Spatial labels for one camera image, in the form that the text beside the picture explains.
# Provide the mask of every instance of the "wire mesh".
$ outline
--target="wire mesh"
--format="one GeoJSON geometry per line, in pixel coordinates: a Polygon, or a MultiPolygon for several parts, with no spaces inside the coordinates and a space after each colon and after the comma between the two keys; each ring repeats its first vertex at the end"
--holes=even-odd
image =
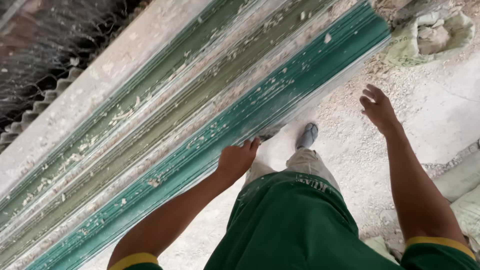
{"type": "Polygon", "coordinates": [[[148,2],[28,0],[0,29],[0,133],[72,67],[85,69],[148,2]]]}

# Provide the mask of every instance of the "gray shoe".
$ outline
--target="gray shoe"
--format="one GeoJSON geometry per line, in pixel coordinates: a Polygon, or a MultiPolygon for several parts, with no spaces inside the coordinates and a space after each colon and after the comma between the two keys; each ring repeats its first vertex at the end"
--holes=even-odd
{"type": "Polygon", "coordinates": [[[305,126],[305,132],[297,143],[297,150],[301,148],[309,148],[318,137],[318,127],[314,123],[308,123],[305,126]]]}

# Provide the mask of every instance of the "beige pants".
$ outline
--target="beige pants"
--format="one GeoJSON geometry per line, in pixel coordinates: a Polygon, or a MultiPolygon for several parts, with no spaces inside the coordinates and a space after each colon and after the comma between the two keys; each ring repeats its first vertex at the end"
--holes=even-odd
{"type": "MultiPolygon", "coordinates": [[[[325,164],[315,150],[310,150],[307,148],[297,150],[295,154],[293,154],[292,157],[287,160],[287,168],[285,171],[302,172],[320,176],[327,180],[334,188],[340,191],[340,187],[338,187],[335,178],[325,167],[325,164]]],[[[276,171],[270,166],[255,160],[247,172],[247,178],[242,188],[248,185],[248,183],[251,181],[272,172],[276,171]]]]}

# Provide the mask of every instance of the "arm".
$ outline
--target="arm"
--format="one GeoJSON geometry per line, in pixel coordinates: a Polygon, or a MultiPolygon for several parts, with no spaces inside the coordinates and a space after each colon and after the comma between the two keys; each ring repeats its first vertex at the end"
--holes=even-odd
{"type": "Polygon", "coordinates": [[[386,138],[392,195],[404,238],[444,237],[467,246],[448,201],[420,165],[390,100],[377,87],[367,88],[360,98],[362,113],[386,138]]]}
{"type": "Polygon", "coordinates": [[[108,268],[122,258],[146,252],[158,257],[216,196],[232,186],[252,165],[260,139],[222,151],[215,172],[187,192],[157,208],[135,225],[113,250],[108,268]]]}

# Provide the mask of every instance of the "sack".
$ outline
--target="sack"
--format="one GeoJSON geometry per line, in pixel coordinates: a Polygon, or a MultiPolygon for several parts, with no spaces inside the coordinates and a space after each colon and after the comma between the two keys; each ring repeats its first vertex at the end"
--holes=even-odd
{"type": "Polygon", "coordinates": [[[468,236],[470,246],[480,250],[480,185],[450,205],[462,233],[468,236]]]}
{"type": "Polygon", "coordinates": [[[439,10],[414,18],[392,33],[392,41],[380,53],[388,65],[412,67],[447,59],[472,43],[475,24],[461,7],[439,10]]]}
{"type": "Polygon", "coordinates": [[[433,181],[442,195],[454,202],[480,185],[480,151],[467,156],[460,164],[433,181]]]}
{"type": "Polygon", "coordinates": [[[392,261],[398,265],[398,262],[395,260],[389,252],[385,245],[385,240],[382,236],[372,237],[363,241],[371,249],[375,250],[378,254],[382,255],[384,258],[392,261]]]}

